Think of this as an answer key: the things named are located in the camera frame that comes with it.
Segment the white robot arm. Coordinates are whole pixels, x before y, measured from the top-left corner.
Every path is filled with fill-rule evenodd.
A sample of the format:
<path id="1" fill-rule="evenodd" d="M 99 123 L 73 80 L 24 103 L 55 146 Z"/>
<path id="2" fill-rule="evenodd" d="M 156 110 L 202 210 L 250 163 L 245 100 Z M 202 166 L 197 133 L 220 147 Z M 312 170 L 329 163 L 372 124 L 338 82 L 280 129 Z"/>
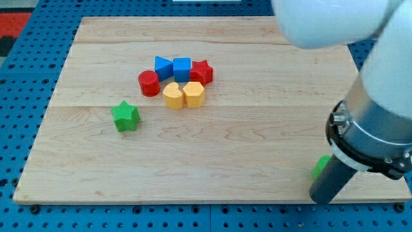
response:
<path id="1" fill-rule="evenodd" d="M 326 137 L 325 172 L 370 171 L 400 179 L 411 169 L 411 2 L 273 1 L 286 39 L 318 49 L 374 39 Z"/>

